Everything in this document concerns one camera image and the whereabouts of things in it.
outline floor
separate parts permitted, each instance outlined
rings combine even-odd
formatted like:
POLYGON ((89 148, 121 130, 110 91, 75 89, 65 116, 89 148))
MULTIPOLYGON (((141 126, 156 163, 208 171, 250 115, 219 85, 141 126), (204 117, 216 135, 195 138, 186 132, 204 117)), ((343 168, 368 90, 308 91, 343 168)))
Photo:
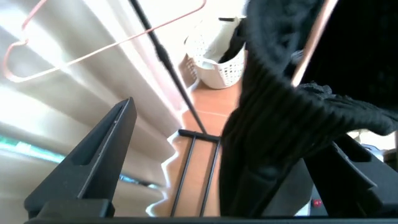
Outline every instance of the floor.
MULTIPOLYGON (((202 120, 207 132, 219 136, 228 115, 235 109, 240 93, 240 82, 224 90, 212 90, 204 84, 199 84, 192 92, 195 108, 202 120)), ((185 129, 200 131, 191 112, 183 115, 185 129)), ((180 156, 168 166, 170 182, 169 197, 164 203, 154 208, 160 217, 170 216, 172 204, 177 191, 176 186, 180 180, 183 165, 187 158, 191 139, 178 137, 174 140, 174 146, 180 156)), ((176 217, 197 217, 201 208, 205 181, 209 173, 211 160, 215 151, 215 145, 210 142, 196 141, 193 149, 191 162, 188 166, 187 175, 180 194, 180 200, 175 212, 176 217)), ((211 188, 206 203, 205 216, 218 216, 218 169, 220 165, 220 154, 218 155, 211 188)))

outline red object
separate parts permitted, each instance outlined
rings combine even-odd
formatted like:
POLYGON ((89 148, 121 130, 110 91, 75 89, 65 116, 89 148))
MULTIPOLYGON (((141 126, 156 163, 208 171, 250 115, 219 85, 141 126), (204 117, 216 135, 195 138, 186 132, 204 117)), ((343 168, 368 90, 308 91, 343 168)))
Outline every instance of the red object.
POLYGON ((313 205, 314 207, 321 207, 321 206, 322 206, 322 201, 321 201, 320 199, 315 199, 315 200, 312 202, 312 205, 313 205))

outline black metal pole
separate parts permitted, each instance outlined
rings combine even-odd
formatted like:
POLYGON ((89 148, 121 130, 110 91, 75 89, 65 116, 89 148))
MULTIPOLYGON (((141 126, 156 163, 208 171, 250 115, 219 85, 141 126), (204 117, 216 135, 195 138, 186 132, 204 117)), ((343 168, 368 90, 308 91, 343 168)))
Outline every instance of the black metal pole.
POLYGON ((206 185, 206 190, 205 190, 205 196, 203 197, 203 201, 201 203, 201 208, 200 208, 200 214, 199 216, 202 217, 203 214, 205 213, 205 208, 206 208, 206 202, 207 202, 207 197, 209 194, 210 186, 211 186, 211 180, 213 178, 213 173, 214 173, 214 168, 216 167, 216 161, 217 161, 217 156, 218 156, 218 150, 220 148, 220 142, 217 142, 216 149, 214 151, 214 156, 213 160, 211 162, 211 169, 209 173, 209 178, 207 179, 207 185, 206 185))
POLYGON ((170 214, 171 217, 174 216, 175 210, 177 209, 177 204, 178 204, 178 200, 180 198, 182 185, 184 183, 185 175, 187 174, 188 165, 189 165, 189 162, 191 160, 193 147, 195 146, 195 141, 196 140, 197 140, 196 136, 192 137, 192 142, 191 142, 191 146, 189 147, 187 160, 185 161, 184 170, 182 171, 182 174, 181 174, 181 179, 180 179, 180 183, 178 185, 177 193, 175 194, 175 199, 174 199, 174 203, 173 203, 173 207, 172 207, 172 212, 170 214))
MULTIPOLYGON (((130 0, 130 2, 132 4, 132 6, 134 7, 134 10, 136 11, 136 13, 137 13, 142 25, 144 26, 144 28, 145 29, 151 29, 152 26, 150 25, 146 15, 142 11, 142 8, 139 5, 138 1, 130 0)), ((205 129, 203 123, 201 122, 197 111, 193 107, 191 101, 189 100, 189 97, 188 97, 187 93, 185 92, 185 89, 184 89, 183 85, 181 84, 180 80, 178 79, 178 76, 177 76, 177 74, 176 74, 176 72, 175 72, 175 70, 173 68, 173 65, 172 65, 172 63, 170 61, 170 58, 169 58, 169 55, 168 55, 167 51, 165 50, 163 45, 159 42, 159 40, 157 39, 157 37, 156 37, 156 35, 154 34, 153 31, 149 32, 148 35, 149 35, 153 45, 155 46, 157 57, 163 63, 163 65, 167 69, 167 71, 169 71, 170 76, 172 77, 175 85, 177 86, 182 98, 184 99, 184 101, 188 105, 189 110, 191 111, 191 113, 192 113, 193 117, 195 118, 196 122, 198 123, 200 130, 203 132, 203 134, 207 134, 206 129, 205 129)))

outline tile floor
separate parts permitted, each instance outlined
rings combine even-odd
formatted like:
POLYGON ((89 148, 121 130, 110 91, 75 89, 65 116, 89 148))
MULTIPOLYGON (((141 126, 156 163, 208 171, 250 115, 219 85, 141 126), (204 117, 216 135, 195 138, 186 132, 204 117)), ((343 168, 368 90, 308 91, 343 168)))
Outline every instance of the tile floor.
MULTIPOLYGON (((219 136, 223 126, 228 119, 228 115, 235 109, 240 93, 240 82, 224 90, 212 90, 204 84, 199 84, 193 91, 192 96, 195 108, 202 120, 207 132, 219 136)), ((185 129, 200 131, 191 112, 187 111, 183 115, 185 129)), ((174 140, 174 146, 180 156, 169 166, 170 182, 172 187, 169 189, 167 201, 154 208, 155 213, 160 217, 170 216, 172 204, 176 194, 176 186, 180 180, 183 165, 187 157, 191 139, 178 137, 174 140)), ((180 194, 176 217, 197 217, 203 200, 205 191, 205 181, 210 170, 215 145, 210 142, 196 141, 193 149, 191 162, 188 166, 185 182, 180 194)), ((218 169, 220 165, 220 154, 213 174, 211 189, 206 203, 205 216, 218 216, 218 169)))

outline curtain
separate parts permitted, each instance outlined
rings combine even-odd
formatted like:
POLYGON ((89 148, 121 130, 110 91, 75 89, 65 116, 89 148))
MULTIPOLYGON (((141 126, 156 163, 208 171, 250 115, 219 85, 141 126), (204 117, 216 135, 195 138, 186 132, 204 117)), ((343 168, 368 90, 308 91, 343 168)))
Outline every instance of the curtain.
MULTIPOLYGON (((201 3, 192 2, 191 9, 201 3)), ((0 2, 1 60, 7 46, 21 39, 21 24, 37 3, 0 2)), ((8 67, 28 77, 142 30, 128 1, 48 0, 27 26, 29 44, 13 50, 8 67)), ((178 49, 173 61, 184 56, 178 49)), ((2 220, 27 220, 23 200, 113 105, 129 96, 138 118, 113 203, 117 216, 148 216, 153 215, 151 206, 165 198, 165 166, 178 156, 169 141, 182 127, 181 113, 186 110, 148 37, 28 82, 13 83, 1 74, 0 135, 16 142, 0 144, 2 220), (53 153, 47 155, 53 161, 38 158, 43 151, 53 153)))

